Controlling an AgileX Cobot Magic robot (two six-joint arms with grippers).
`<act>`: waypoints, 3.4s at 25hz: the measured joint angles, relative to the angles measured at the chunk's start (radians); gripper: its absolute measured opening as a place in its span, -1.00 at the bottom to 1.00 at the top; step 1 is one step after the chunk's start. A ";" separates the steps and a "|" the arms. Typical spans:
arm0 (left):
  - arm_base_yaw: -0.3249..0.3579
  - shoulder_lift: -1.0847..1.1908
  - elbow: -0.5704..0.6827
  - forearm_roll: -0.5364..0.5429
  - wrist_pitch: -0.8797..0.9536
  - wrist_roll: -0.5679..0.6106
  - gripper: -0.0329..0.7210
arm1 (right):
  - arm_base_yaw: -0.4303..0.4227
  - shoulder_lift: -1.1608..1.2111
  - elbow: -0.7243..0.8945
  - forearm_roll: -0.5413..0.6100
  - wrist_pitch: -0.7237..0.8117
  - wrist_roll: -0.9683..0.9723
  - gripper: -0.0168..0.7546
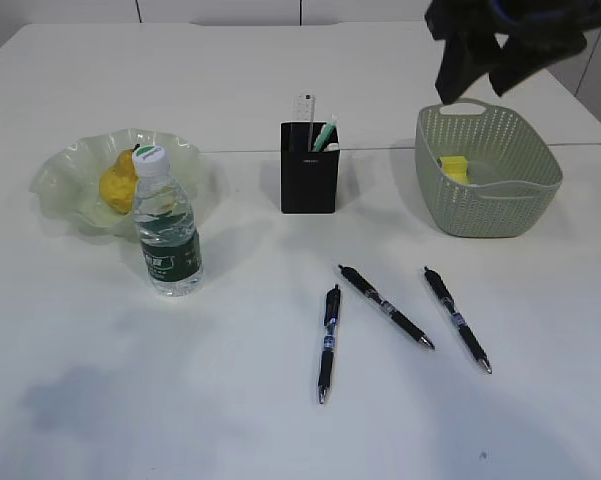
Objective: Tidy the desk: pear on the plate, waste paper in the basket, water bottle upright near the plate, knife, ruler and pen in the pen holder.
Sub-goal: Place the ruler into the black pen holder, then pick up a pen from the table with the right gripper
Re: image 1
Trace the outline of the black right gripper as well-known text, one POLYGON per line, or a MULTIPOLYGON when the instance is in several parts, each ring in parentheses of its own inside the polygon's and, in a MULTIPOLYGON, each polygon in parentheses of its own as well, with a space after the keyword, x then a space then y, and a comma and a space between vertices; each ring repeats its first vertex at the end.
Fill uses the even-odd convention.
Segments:
POLYGON ((432 1, 425 21, 434 39, 450 36, 435 87, 453 104, 485 74, 502 97, 550 59, 580 53, 586 42, 570 37, 600 26, 601 1, 432 1))

